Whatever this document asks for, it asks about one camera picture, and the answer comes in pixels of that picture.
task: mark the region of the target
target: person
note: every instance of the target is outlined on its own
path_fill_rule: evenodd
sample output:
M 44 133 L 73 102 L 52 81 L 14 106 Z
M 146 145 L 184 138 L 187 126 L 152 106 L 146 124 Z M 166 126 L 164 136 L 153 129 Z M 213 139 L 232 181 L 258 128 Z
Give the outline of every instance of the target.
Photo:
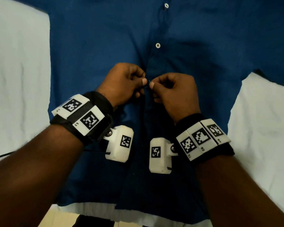
M 137 65 L 119 63 L 97 91 L 116 108 L 140 97 L 147 80 Z M 149 84 L 175 125 L 200 113 L 194 78 L 166 73 Z M 38 226 L 83 151 L 61 125 L 50 125 L 0 161 L 0 226 Z M 282 226 L 284 213 L 257 186 L 233 156 L 219 155 L 195 166 L 212 225 Z

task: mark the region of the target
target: finger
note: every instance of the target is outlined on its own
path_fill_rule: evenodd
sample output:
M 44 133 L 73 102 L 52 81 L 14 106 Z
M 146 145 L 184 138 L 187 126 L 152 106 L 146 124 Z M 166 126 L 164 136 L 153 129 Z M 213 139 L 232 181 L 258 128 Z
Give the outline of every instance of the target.
M 135 74 L 137 77 L 143 77 L 143 78 L 145 77 L 145 72 L 138 65 L 128 64 L 128 68 L 129 68 L 128 77 L 130 77 L 130 75 L 132 74 Z
M 155 98 L 154 101 L 155 101 L 155 103 L 163 103 L 160 98 Z
M 132 80 L 135 89 L 139 88 L 139 87 L 143 87 L 144 85 L 147 84 L 147 79 L 146 78 L 136 78 L 134 80 Z
M 135 92 L 135 97 L 139 98 L 140 97 L 140 93 L 139 92 Z
M 150 82 L 149 87 L 160 98 L 163 98 L 164 93 L 168 90 L 168 88 L 164 87 L 162 84 L 160 84 L 158 82 Z
M 161 76 L 154 78 L 152 81 L 163 84 L 169 80 L 170 82 L 175 83 L 179 77 L 180 77 L 180 73 L 166 73 L 166 74 L 163 74 Z

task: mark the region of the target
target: hand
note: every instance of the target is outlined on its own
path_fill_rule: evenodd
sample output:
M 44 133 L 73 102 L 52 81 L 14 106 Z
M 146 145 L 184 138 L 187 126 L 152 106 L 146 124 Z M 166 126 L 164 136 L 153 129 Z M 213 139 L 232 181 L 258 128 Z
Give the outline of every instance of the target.
M 164 104 L 175 124 L 189 115 L 200 113 L 197 86 L 192 76 L 166 73 L 153 79 L 149 87 L 154 91 L 154 101 Z
M 115 108 L 126 103 L 135 92 L 135 97 L 144 94 L 142 87 L 147 84 L 145 72 L 135 64 L 118 63 L 107 74 L 97 92 L 108 99 Z

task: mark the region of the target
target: fingernail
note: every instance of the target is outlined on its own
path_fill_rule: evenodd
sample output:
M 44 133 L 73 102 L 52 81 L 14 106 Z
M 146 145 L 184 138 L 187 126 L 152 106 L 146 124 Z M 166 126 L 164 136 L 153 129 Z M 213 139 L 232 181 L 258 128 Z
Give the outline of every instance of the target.
M 150 82 L 150 83 L 149 83 L 149 87 L 150 87 L 150 89 L 153 89 L 154 84 L 155 84 L 154 82 Z
M 142 79 L 142 83 L 143 83 L 143 86 L 146 85 L 147 84 L 147 79 L 146 78 Z

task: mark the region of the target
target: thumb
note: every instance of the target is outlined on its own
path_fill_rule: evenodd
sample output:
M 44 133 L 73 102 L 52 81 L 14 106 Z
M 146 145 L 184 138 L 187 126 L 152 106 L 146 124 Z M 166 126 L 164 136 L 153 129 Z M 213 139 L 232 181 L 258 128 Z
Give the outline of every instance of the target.
M 155 92 L 161 99 L 163 98 L 164 93 L 168 90 L 168 88 L 164 87 L 162 84 L 158 82 L 150 82 L 149 87 L 153 92 Z
M 147 84 L 147 79 L 146 78 L 136 78 L 133 80 L 133 84 L 135 86 L 135 89 L 139 88 L 139 87 L 143 87 L 144 85 Z

